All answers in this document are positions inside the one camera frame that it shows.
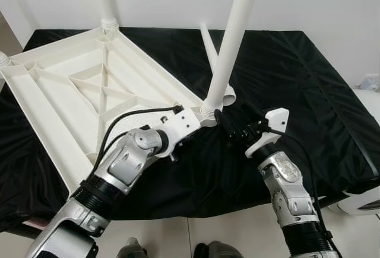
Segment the white tube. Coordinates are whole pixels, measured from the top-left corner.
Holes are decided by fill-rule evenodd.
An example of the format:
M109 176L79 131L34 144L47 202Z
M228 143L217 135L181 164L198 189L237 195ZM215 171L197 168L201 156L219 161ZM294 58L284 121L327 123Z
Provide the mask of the white tube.
M215 109L222 110L223 96L228 85L245 28L255 0L234 0L226 32L219 51L208 95L201 107L204 117L213 119Z
M100 13L102 14L102 27L105 31L115 30L119 25L113 12L111 0L99 0Z
M208 29L205 23L201 23L201 34L202 34L204 47L206 48L208 61L211 66L211 71L214 74L216 62L218 60L218 53L215 50L213 40L211 39L210 33L208 32ZM235 103L235 101L236 101L235 91L230 86L230 84L227 84L227 88L226 88L226 91L224 92L224 97L223 97L223 105L229 106Z
M11 60L4 52L0 52L0 67L7 66Z

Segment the black cloth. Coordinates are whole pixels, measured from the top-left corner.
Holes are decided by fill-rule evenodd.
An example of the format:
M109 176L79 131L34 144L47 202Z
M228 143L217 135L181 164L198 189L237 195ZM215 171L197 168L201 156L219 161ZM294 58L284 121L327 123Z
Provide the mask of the black cloth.
M196 95L205 98L212 75L199 30L121 28L121 32ZM75 33L80 31L37 30L26 49ZM219 49L223 32L211 31L211 36ZM239 101L224 111L238 125L249 122L240 108L241 101L249 101L260 109L290 110L287 132L300 139L308 150L319 195L338 193L378 179L380 127L303 32L247 31L230 83ZM0 141L6 138L0 135ZM305 186L310 190L310 174L302 149L285 137L277 146L300 167ZM1 149L5 147L15 150L12 144ZM28 154L29 162L35 162L29 146L23 151ZM176 148L175 153L178 162L164 158L145 170L113 219L205 217L270 201L255 165L242 153L228 148L217 127L199 130L182 147ZM8 164L1 160L0 166ZM57 175L54 168L50 167L50 171ZM0 174L1 181L6 181L5 174ZM22 189L20 184L14 188ZM56 200L57 189L53 184L44 190L45 202ZM41 192L41 189L29 189L36 209ZM17 206L18 200L9 201ZM0 221L6 217L2 207Z

